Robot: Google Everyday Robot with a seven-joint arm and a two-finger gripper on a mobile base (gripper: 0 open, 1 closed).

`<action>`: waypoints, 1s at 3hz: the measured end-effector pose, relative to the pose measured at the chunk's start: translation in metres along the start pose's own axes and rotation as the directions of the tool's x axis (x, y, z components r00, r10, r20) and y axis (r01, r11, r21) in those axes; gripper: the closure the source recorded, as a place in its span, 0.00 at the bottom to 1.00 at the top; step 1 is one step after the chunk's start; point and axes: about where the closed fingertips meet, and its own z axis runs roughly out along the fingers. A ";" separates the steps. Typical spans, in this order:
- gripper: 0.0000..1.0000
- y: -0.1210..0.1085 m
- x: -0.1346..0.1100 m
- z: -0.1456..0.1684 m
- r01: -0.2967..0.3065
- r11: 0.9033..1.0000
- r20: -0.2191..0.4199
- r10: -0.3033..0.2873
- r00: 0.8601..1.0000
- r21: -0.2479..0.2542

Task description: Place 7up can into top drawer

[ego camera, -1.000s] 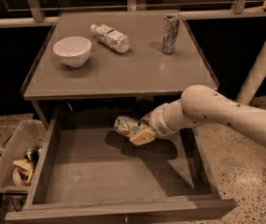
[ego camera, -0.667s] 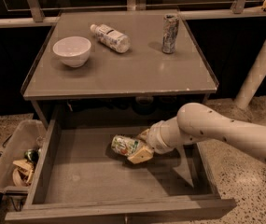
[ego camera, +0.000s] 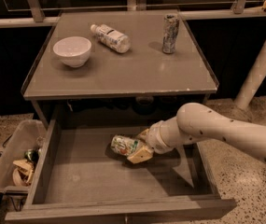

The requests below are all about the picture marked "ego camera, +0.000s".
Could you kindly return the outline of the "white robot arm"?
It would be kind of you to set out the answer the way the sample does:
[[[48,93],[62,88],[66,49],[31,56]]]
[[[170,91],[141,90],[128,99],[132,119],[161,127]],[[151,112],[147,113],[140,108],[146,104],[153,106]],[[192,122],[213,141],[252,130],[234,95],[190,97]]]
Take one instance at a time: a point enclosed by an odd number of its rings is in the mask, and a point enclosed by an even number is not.
[[[140,148],[128,156],[132,163],[206,139],[222,141],[266,163],[266,126],[229,119],[198,103],[182,105],[175,117],[153,124],[141,137]]]

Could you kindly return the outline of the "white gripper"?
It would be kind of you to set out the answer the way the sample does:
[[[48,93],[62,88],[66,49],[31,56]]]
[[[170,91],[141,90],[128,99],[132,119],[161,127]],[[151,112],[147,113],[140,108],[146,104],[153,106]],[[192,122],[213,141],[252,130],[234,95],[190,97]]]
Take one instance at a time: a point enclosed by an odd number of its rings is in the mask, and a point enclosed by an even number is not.
[[[164,154],[172,151],[161,138],[161,125],[163,121],[153,124],[149,129],[140,132],[135,138],[146,141],[147,145],[142,144],[135,152],[127,158],[133,164],[148,161],[153,158],[153,153]]]

